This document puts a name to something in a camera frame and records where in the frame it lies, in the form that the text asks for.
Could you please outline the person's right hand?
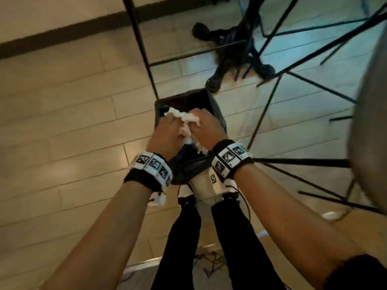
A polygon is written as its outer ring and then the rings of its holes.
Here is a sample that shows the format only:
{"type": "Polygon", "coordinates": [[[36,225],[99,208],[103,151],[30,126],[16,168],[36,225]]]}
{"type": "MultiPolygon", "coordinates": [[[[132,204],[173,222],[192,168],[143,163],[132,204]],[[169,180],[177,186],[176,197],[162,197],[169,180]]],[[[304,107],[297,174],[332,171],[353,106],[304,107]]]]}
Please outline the person's right hand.
{"type": "Polygon", "coordinates": [[[212,115],[212,122],[208,127],[194,127],[190,124],[191,133],[196,137],[198,142],[209,151],[212,151],[214,146],[222,140],[229,137],[222,128],[219,121],[212,115]]]}

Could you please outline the person's left hand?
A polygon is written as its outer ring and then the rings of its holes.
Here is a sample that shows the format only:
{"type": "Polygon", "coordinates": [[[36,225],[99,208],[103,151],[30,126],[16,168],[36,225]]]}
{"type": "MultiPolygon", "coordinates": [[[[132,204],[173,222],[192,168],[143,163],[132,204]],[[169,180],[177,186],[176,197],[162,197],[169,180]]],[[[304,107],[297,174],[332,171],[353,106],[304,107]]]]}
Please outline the person's left hand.
{"type": "Polygon", "coordinates": [[[171,113],[162,117],[148,141],[146,151],[161,155],[167,162],[177,156],[183,147],[184,137],[179,134],[182,124],[181,119],[171,113]]]}

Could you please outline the white tissue paper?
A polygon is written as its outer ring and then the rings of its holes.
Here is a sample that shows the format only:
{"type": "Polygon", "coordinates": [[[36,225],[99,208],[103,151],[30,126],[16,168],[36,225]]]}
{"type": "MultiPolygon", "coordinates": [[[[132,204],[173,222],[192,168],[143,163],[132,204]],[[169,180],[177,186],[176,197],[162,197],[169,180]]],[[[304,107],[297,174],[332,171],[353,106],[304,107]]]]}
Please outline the white tissue paper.
{"type": "Polygon", "coordinates": [[[194,123],[196,126],[201,127],[200,119],[192,113],[181,112],[173,107],[170,107],[163,115],[167,116],[172,114],[175,118],[179,118],[182,121],[182,125],[179,129],[179,135],[183,136],[184,145],[191,146],[198,154],[202,153],[208,155],[208,150],[201,146],[196,137],[191,133],[190,124],[194,123]]]}

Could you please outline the person's left forearm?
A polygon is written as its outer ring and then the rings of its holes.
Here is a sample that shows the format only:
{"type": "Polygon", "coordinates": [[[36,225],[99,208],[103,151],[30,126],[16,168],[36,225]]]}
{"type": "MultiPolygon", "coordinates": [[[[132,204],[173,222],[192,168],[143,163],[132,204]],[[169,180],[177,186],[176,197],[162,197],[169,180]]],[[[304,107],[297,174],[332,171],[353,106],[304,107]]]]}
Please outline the person's left forearm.
{"type": "Polygon", "coordinates": [[[40,290],[115,290],[137,241],[152,190],[128,181],[40,290]]]}

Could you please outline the person's right forearm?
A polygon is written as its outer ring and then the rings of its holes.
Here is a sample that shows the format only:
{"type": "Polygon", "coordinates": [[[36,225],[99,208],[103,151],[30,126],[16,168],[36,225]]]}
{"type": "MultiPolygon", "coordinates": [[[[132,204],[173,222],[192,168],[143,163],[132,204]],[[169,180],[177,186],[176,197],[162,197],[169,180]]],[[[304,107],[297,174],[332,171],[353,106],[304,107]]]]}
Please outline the person's right forearm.
{"type": "Polygon", "coordinates": [[[288,261],[316,290],[343,262],[366,252],[254,164],[236,169],[234,181],[288,261]]]}

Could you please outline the black bin with bag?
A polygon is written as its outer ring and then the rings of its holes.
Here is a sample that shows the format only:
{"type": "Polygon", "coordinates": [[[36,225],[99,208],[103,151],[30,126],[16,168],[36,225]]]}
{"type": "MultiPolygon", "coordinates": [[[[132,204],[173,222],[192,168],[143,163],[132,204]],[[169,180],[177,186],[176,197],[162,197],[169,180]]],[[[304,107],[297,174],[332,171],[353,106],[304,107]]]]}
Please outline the black bin with bag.
{"type": "MultiPolygon", "coordinates": [[[[157,127],[161,117],[172,107],[180,112],[189,112],[194,108],[206,109],[217,118],[223,130],[227,132],[227,125],[220,107],[213,95],[205,88],[191,90],[175,96],[157,100],[155,106],[154,126],[157,127]]],[[[184,145],[179,153],[172,158],[168,165],[172,170],[172,185],[182,185],[211,166],[213,156],[208,151],[201,151],[192,137],[184,139],[184,145]]]]}

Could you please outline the white marker wristband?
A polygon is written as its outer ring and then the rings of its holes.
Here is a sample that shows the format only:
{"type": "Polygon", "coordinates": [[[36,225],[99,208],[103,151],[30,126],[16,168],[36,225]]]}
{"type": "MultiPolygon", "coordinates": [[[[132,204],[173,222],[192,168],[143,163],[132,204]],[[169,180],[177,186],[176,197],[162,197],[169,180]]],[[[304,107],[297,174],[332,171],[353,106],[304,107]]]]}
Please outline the white marker wristband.
{"type": "Polygon", "coordinates": [[[211,153],[214,155],[212,168],[221,182],[232,179],[240,167],[254,164],[252,154],[241,143],[231,139],[218,142],[211,153]]]}
{"type": "Polygon", "coordinates": [[[173,179],[173,173],[165,158],[157,153],[139,152],[130,163],[129,172],[123,183],[138,182],[152,190],[165,192],[173,179]]]}

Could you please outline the black office chair base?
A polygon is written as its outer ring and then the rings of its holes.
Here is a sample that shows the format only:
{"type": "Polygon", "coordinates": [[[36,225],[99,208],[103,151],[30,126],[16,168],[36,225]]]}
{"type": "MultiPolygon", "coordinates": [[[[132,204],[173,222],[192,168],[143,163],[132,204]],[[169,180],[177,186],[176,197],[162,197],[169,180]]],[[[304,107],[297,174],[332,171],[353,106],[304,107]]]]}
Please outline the black office chair base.
{"type": "Polygon", "coordinates": [[[269,79],[275,75],[271,65],[262,63],[253,37],[254,29],[261,25],[259,11],[264,1],[249,0],[242,20],[230,29],[210,30],[202,23],[193,26],[191,32],[195,38],[213,42],[220,47],[215,51],[218,55],[218,67],[205,84],[209,92],[219,91],[223,78],[231,68],[237,68],[236,78],[238,78],[240,68],[245,64],[249,64],[262,79],[269,79]]]}

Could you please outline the person's left leg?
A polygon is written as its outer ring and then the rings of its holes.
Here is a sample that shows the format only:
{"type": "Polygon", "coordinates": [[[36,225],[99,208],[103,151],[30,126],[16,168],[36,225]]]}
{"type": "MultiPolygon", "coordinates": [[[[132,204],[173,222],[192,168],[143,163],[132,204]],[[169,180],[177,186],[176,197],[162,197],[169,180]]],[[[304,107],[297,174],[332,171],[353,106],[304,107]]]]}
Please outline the person's left leg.
{"type": "Polygon", "coordinates": [[[151,290],[194,290],[193,261],[199,242],[201,217],[195,204],[181,205],[172,225],[151,290]]]}

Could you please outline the person's leg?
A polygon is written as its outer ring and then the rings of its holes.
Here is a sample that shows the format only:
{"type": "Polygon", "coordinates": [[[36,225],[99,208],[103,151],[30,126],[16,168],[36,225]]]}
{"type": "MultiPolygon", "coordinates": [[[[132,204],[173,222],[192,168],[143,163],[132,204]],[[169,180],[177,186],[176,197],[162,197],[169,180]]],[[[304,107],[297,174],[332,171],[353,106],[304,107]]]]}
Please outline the person's leg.
{"type": "Polygon", "coordinates": [[[287,290],[239,202],[223,199],[211,212],[233,290],[287,290]]]}
{"type": "Polygon", "coordinates": [[[199,242],[201,217],[195,204],[181,205],[172,225],[151,290],[194,290],[193,261],[199,242]]]}

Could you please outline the person's right leg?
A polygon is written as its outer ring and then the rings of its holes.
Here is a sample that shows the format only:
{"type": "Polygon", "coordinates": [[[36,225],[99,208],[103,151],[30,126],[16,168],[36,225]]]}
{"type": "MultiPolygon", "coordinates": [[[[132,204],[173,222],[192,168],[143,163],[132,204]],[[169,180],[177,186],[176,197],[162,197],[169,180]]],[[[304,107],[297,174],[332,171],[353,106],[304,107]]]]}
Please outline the person's right leg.
{"type": "Polygon", "coordinates": [[[233,290],[287,290],[239,202],[223,199],[211,212],[233,290]]]}

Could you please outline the black sleeve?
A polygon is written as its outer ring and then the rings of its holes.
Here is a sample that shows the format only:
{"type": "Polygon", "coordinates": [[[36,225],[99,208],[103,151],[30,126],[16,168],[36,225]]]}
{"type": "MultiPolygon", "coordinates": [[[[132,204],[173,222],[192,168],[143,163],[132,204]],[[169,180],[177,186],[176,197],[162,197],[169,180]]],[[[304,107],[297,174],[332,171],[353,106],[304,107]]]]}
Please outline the black sleeve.
{"type": "Polygon", "coordinates": [[[323,290],[387,290],[387,268],[371,255],[354,256],[328,276],[323,290]]]}

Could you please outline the black metal table frame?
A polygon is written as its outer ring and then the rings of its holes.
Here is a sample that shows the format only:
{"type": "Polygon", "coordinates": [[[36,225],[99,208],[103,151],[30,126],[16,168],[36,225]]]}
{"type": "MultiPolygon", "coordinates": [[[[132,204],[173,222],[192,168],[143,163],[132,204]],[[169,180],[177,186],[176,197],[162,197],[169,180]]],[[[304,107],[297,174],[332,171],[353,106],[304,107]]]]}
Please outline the black metal table frame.
{"type": "MultiPolygon", "coordinates": [[[[359,25],[358,27],[356,27],[355,29],[353,29],[352,31],[350,31],[349,33],[344,34],[342,37],[337,38],[336,40],[334,40],[333,42],[329,43],[328,45],[323,46],[322,48],[316,50],[315,52],[307,55],[306,58],[300,59],[299,61],[295,62],[294,64],[292,64],[288,68],[286,68],[284,70],[281,70],[280,72],[275,72],[275,75],[272,78],[262,79],[262,82],[260,84],[258,84],[257,87],[260,87],[261,85],[263,85],[265,83],[268,83],[268,82],[270,82],[273,79],[276,79],[276,82],[275,82],[275,85],[274,85],[274,87],[272,89],[272,92],[270,93],[268,101],[266,102],[266,104],[264,106],[264,111],[263,111],[262,115],[259,118],[257,126],[254,129],[254,132],[253,132],[253,135],[251,136],[251,139],[249,141],[248,147],[251,147],[252,144],[253,144],[253,141],[254,141],[257,133],[258,133],[259,127],[261,126],[262,121],[264,119],[264,116],[267,113],[267,110],[268,110],[268,107],[269,107],[269,103],[271,103],[271,101],[273,100],[274,94],[275,94],[275,92],[276,92],[276,90],[277,90],[277,88],[279,86],[280,80],[282,79],[284,74],[293,76],[293,77],[295,77],[295,78],[297,78],[297,79],[299,79],[299,80],[301,80],[303,82],[306,82],[306,83],[308,83],[310,85],[313,85],[313,86],[315,86],[315,87],[317,87],[317,88],[319,88],[321,90],[327,91],[327,92],[331,93],[332,95],[335,95],[335,96],[340,97],[340,98],[342,98],[342,99],[344,99],[344,100],[346,100],[348,102],[356,104],[356,100],[350,99],[348,96],[346,96],[346,95],[344,95],[342,93],[336,92],[333,89],[327,88],[327,87],[325,87],[325,86],[323,86],[321,84],[318,84],[318,83],[316,83],[314,81],[306,79],[306,78],[304,78],[302,76],[299,76],[299,75],[291,72],[291,70],[293,70],[297,66],[299,66],[301,64],[304,64],[307,61],[312,60],[312,58],[316,58],[320,54],[325,53],[328,50],[330,50],[330,49],[332,49],[332,48],[337,46],[335,48],[335,50],[332,53],[330,53],[330,55],[328,55],[326,57],[326,59],[324,59],[321,62],[320,65],[323,65],[339,49],[341,49],[345,44],[347,44],[350,41],[350,39],[360,35],[361,33],[365,32],[366,30],[368,30],[370,28],[373,28],[376,25],[379,25],[381,22],[384,22],[384,21],[387,20],[387,2],[386,2],[377,11],[375,11],[372,15],[369,15],[369,16],[367,15],[366,18],[363,18],[363,19],[350,20],[350,21],[344,21],[344,22],[336,22],[336,23],[333,23],[333,24],[327,24],[327,25],[321,25],[321,26],[315,26],[315,27],[309,27],[309,28],[302,28],[302,29],[296,29],[296,30],[289,30],[289,31],[278,33],[278,30],[281,28],[282,24],[287,19],[288,15],[291,13],[291,11],[294,9],[294,7],[298,3],[298,1],[299,0],[292,0],[290,2],[290,4],[288,5],[287,9],[282,14],[282,16],[278,20],[277,24],[275,25],[274,29],[268,35],[266,35],[265,32],[264,32],[264,25],[263,25],[262,18],[261,18],[261,15],[260,15],[261,25],[259,27],[257,27],[257,28],[260,29],[261,35],[265,39],[264,45],[258,51],[259,54],[260,54],[260,57],[261,57],[262,53],[264,52],[264,50],[267,48],[268,44],[271,42],[271,40],[274,37],[283,36],[283,35],[292,35],[292,34],[296,34],[296,33],[299,33],[299,32],[306,32],[306,31],[310,31],[310,30],[326,29],[326,28],[330,28],[330,27],[336,27],[336,26],[345,25],[345,24],[351,24],[351,23],[359,23],[359,22],[363,22],[363,23],[361,25],[359,25]]],[[[199,52],[194,52],[194,53],[191,53],[191,54],[176,56],[176,57],[173,57],[173,58],[170,58],[170,59],[165,59],[165,60],[161,60],[161,61],[158,61],[158,62],[149,63],[148,57],[147,57],[147,54],[146,54],[146,50],[145,50],[145,46],[144,46],[144,43],[143,43],[143,38],[142,38],[142,35],[141,35],[141,32],[140,32],[140,28],[139,28],[138,11],[137,11],[134,3],[133,3],[133,0],[123,0],[123,4],[125,6],[125,9],[126,9],[126,12],[127,12],[128,16],[129,16],[130,23],[131,23],[131,25],[133,27],[133,33],[135,35],[136,42],[138,44],[138,48],[140,50],[140,53],[141,53],[141,56],[142,56],[142,59],[143,59],[143,63],[145,65],[146,71],[147,71],[149,79],[151,81],[151,86],[152,86],[154,95],[155,95],[157,100],[160,100],[160,98],[158,96],[158,92],[157,92],[157,89],[156,89],[156,85],[154,83],[153,75],[151,73],[151,67],[167,64],[167,63],[174,62],[174,61],[179,61],[181,59],[194,57],[194,56],[197,56],[197,55],[200,55],[200,54],[204,54],[204,53],[210,53],[212,51],[216,51],[217,49],[220,49],[220,47],[216,46],[215,48],[212,48],[212,49],[209,49],[209,50],[203,50],[201,52],[200,51],[199,52]]],[[[243,73],[242,79],[245,79],[245,77],[249,74],[251,69],[252,68],[249,65],[249,67],[243,73]]],[[[318,189],[320,191],[323,191],[323,192],[327,193],[328,195],[336,197],[337,200],[335,200],[333,198],[330,198],[330,197],[317,196],[315,194],[311,194],[311,193],[307,193],[307,192],[303,192],[303,191],[299,191],[298,192],[300,195],[311,196],[311,197],[319,198],[319,199],[326,200],[326,201],[329,201],[329,202],[332,202],[332,203],[338,203],[338,204],[347,205],[347,206],[350,206],[350,207],[353,207],[353,208],[358,208],[358,209],[363,209],[363,210],[371,211],[371,212],[374,212],[374,213],[383,214],[382,211],[379,208],[371,208],[371,206],[355,204],[355,203],[351,203],[351,202],[348,201],[348,199],[349,199],[349,197],[351,195],[352,189],[353,189],[353,187],[355,185],[355,180],[351,181],[350,187],[349,187],[349,190],[347,191],[346,196],[345,197],[341,197],[341,196],[333,193],[332,191],[326,190],[325,188],[322,188],[322,187],[320,187],[320,186],[318,186],[316,184],[313,184],[313,183],[311,183],[311,182],[309,182],[307,180],[301,179],[299,176],[295,176],[293,174],[290,174],[290,173],[284,171],[283,169],[280,169],[280,168],[277,168],[277,167],[273,166],[273,164],[283,164],[283,165],[301,165],[301,166],[329,167],[329,168],[336,167],[336,168],[349,169],[350,168],[350,162],[347,159],[334,160],[334,159],[313,159],[313,158],[301,158],[301,159],[285,158],[285,159],[279,159],[278,160],[278,159],[273,159],[273,158],[253,158],[253,160],[256,163],[263,164],[263,165],[265,165],[265,166],[267,166],[267,167],[269,167],[271,169],[277,170],[278,172],[280,172],[280,173],[282,173],[284,175],[292,177],[292,178],[294,178],[294,179],[296,179],[296,180],[298,180],[298,181],[300,181],[302,183],[305,183],[305,184],[307,184],[309,186],[312,186],[312,187],[314,187],[314,188],[316,188],[316,189],[318,189]]]]}

